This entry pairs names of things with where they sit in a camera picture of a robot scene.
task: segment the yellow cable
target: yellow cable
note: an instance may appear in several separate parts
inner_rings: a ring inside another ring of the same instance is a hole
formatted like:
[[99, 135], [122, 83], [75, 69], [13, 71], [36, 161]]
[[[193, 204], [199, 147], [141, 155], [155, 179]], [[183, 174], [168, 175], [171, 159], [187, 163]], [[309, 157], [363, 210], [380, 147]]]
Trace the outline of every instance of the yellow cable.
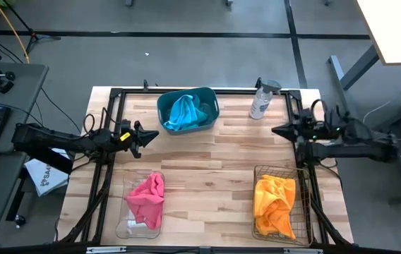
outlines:
[[11, 22], [9, 21], [8, 17], [6, 16], [6, 14], [4, 14], [3, 10], [1, 10], [0, 7], [0, 12], [3, 15], [4, 19], [6, 20], [6, 22], [9, 24], [9, 27], [11, 27], [12, 31], [14, 32], [14, 35], [16, 35], [18, 42], [20, 43], [20, 46], [22, 47], [23, 53], [25, 53], [25, 58], [26, 58], [26, 62], [30, 63], [30, 58], [28, 57], [28, 53], [26, 53], [26, 49], [25, 46], [23, 46], [22, 40], [19, 38], [16, 30], [14, 29], [14, 27], [12, 26]]

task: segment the blue cloth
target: blue cloth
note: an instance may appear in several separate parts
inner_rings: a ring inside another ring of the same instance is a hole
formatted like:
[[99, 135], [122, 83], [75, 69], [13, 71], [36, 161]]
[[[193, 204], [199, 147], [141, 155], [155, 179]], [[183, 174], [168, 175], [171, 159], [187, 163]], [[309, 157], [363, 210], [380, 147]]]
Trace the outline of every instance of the blue cloth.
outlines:
[[207, 120], [207, 114], [199, 110], [199, 97], [196, 95], [184, 95], [172, 105], [169, 121], [164, 126], [169, 130], [180, 131], [199, 127], [199, 124]]

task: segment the towel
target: towel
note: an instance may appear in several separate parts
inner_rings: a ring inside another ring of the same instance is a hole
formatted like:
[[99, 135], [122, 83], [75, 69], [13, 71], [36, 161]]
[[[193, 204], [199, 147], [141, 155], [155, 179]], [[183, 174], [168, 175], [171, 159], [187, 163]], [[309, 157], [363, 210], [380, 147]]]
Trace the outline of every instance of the towel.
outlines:
[[293, 208], [296, 186], [293, 179], [263, 175], [254, 193], [254, 217], [260, 234], [281, 233], [291, 239], [289, 213]]
[[199, 110], [200, 100], [196, 95], [184, 95], [172, 105], [169, 120], [164, 126], [169, 130], [180, 131], [199, 127], [207, 120], [207, 114]]
[[125, 197], [136, 223], [145, 223], [149, 229], [161, 227], [164, 182], [160, 174], [153, 173]]

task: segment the metal wire basket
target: metal wire basket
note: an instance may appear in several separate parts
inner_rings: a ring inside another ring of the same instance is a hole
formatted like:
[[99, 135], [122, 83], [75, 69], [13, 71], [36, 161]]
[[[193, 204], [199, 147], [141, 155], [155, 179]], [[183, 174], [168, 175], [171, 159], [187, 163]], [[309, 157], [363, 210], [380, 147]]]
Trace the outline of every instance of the metal wire basket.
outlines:
[[[254, 211], [252, 219], [252, 236], [258, 240], [275, 241], [298, 246], [309, 246], [312, 243], [313, 235], [312, 220], [310, 218], [311, 194], [309, 173], [302, 169], [258, 165], [254, 168], [254, 192], [256, 191], [257, 181], [262, 179], [263, 175], [276, 176], [283, 179], [294, 179], [296, 183], [296, 194], [293, 208], [290, 211], [290, 224], [292, 225], [292, 230], [296, 238], [292, 240], [291, 238], [278, 233], [268, 234], [267, 236], [260, 234], [256, 228]], [[304, 182], [300, 182], [299, 178], [304, 178]]]

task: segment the pink cloth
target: pink cloth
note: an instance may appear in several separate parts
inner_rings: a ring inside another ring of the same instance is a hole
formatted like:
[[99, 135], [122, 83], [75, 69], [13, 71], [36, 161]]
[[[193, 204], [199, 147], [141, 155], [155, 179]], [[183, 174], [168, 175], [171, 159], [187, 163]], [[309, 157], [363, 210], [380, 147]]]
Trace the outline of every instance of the pink cloth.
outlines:
[[164, 182], [153, 173], [125, 197], [136, 223], [145, 223], [149, 229], [159, 229], [163, 213]]

